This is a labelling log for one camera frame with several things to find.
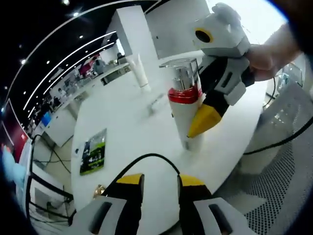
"round table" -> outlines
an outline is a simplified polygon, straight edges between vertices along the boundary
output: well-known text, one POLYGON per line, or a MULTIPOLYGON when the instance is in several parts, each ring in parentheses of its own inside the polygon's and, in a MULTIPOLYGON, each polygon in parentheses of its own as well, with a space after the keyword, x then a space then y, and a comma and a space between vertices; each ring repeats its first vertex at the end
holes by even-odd
MULTIPOLYGON (((202 148, 197 152, 182 148, 164 86, 155 79, 152 91, 142 93, 133 72, 104 86, 81 106, 72 153, 71 183, 77 211, 92 201, 98 184, 105 187, 131 161, 147 153, 170 159, 183 174, 204 181, 214 193, 238 163, 257 125, 267 82, 249 87, 239 102, 230 107, 222 121, 204 133, 202 148), (151 103, 163 98, 151 112, 151 103), (80 176, 82 145, 107 128, 104 167, 80 176)), ((138 235, 157 235, 179 220, 178 184, 175 171, 165 161, 150 157, 140 161, 127 174, 144 173, 142 218, 138 235)))

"human arm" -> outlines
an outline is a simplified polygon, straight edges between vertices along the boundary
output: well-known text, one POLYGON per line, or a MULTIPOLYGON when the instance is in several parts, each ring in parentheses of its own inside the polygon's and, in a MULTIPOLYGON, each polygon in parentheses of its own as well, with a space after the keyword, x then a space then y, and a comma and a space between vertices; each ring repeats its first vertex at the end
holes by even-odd
POLYGON ((256 81, 273 78, 301 53, 289 25, 282 25, 263 45, 252 45, 246 54, 256 81))

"white pillar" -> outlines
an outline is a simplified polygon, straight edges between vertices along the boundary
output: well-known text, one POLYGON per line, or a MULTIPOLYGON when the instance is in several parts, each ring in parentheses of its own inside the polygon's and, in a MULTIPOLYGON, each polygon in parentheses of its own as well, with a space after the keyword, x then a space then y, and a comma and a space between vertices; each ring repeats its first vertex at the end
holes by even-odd
POLYGON ((125 56, 139 54, 148 80, 152 81, 158 77, 157 52, 141 6, 117 9, 107 33, 114 30, 125 51, 125 56))
POLYGON ((131 53, 139 53, 143 63, 157 60, 157 52, 141 6, 124 7, 116 11, 126 34, 131 53))

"black cable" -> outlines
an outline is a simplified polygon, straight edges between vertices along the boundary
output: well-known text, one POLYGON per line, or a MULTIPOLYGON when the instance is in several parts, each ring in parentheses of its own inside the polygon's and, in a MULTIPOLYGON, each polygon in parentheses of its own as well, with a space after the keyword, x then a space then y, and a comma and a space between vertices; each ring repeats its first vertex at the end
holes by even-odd
MULTIPOLYGON (((34 136, 33 141, 32 141, 32 144, 33 144, 33 145, 34 145, 34 143, 35 143, 35 141, 36 141, 36 137, 37 137, 37 136, 40 136, 40 137, 46 142, 46 144, 50 147, 48 141, 47 141, 44 137, 42 137, 42 135, 35 135, 35 136, 34 136)), ((52 149, 52 148, 51 148, 51 150, 52 150, 53 153, 57 156, 57 158, 60 160, 61 164, 62 164, 62 165, 64 166, 64 168, 68 171, 68 173, 71 173, 70 170, 64 165, 62 159, 59 157, 59 155, 56 153, 56 151, 55 151, 54 149, 52 149)))
POLYGON ((274 91, 273 91, 273 94, 270 97, 269 101, 266 103, 266 105, 263 106, 263 108, 265 108, 272 101, 272 99, 274 98, 275 91, 276 91, 276 80, 275 80, 275 77, 273 77, 273 80, 274 80, 274 91))
POLYGON ((53 154, 53 151, 52 151, 52 149, 54 149, 54 147, 55 147, 55 145, 56 144, 54 144, 52 147, 49 145, 49 147, 50 147, 50 150, 51 150, 51 154, 50 154, 50 158, 49 158, 49 161, 51 161, 51 159, 52 159, 52 154, 53 154))
POLYGON ((53 226, 52 226, 50 223, 48 223, 47 221, 39 220, 39 219, 37 219, 37 218, 35 218, 35 217, 31 216, 31 215, 30 215, 30 219, 34 219, 35 221, 38 221, 38 222, 41 222, 41 223, 45 223, 47 226, 50 226, 50 227, 52 227, 53 229, 57 229, 57 230, 61 231, 61 229, 56 228, 56 227, 53 227, 53 226))
POLYGON ((134 161, 132 161, 130 164, 128 164, 116 177, 115 179, 109 184, 109 186, 105 189, 105 192, 107 192, 113 184, 115 184, 120 178, 123 177, 123 175, 130 169, 132 168, 136 163, 138 163, 139 161, 141 161, 142 159, 145 159, 147 157, 158 157, 158 158, 162 158, 163 160, 165 160, 169 165, 171 165, 171 167, 176 171, 176 173, 179 175, 180 171, 177 169, 177 167, 170 161, 168 160, 166 157, 157 154, 157 153, 149 153, 149 154, 145 154, 140 156, 139 158, 135 159, 134 161))
POLYGON ((279 141, 278 143, 274 143, 274 144, 271 144, 269 146, 266 146, 266 147, 263 147, 263 148, 260 148, 260 149, 257 149, 257 150, 254 150, 254 151, 251 151, 251 152, 247 152, 247 153, 244 153, 244 155, 250 155, 250 154, 254 154, 254 153, 258 153, 258 152, 262 152, 264 150, 267 150, 267 149, 270 149, 270 148, 274 148, 274 147, 278 147, 278 146, 281 146, 283 144, 286 144, 292 140, 294 140, 295 138, 297 138, 298 136, 300 136, 303 132, 305 132, 311 125, 313 124, 313 117, 303 126, 301 127, 296 133, 294 133, 293 135, 289 136, 288 138, 282 140, 282 141, 279 141))
POLYGON ((32 224, 32 225, 33 225, 33 226, 35 226, 35 227, 38 227, 38 228, 40 228, 40 229, 46 230, 47 232, 51 232, 51 233, 54 233, 54 234, 58 234, 58 232, 51 231, 51 230, 49 230, 49 229, 46 229, 46 228, 40 227, 40 226, 38 226, 37 224, 32 224))
POLYGON ((59 220, 59 221, 47 221, 47 220, 39 220, 39 219, 37 219, 37 218, 35 218, 35 217, 30 217, 31 219, 34 219, 34 220, 36 220, 36 221, 38 221, 38 222, 42 222, 42 223, 46 223, 46 224, 54 224, 54 223, 68 223, 68 221, 67 220, 59 220))
POLYGON ((38 162, 38 163, 59 163, 61 162, 60 160, 58 161, 39 161, 37 159, 34 159, 35 162, 38 162))

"white cosmetic bottle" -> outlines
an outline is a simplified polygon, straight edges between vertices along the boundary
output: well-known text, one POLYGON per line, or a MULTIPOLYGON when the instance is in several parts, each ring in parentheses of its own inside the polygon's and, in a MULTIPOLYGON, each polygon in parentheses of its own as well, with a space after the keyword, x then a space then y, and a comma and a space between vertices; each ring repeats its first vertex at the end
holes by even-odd
POLYGON ((202 135, 192 139, 187 136, 192 120, 202 103, 197 60, 171 60, 160 68, 169 68, 172 72, 168 98, 181 144, 186 150, 197 151, 201 147, 202 135))

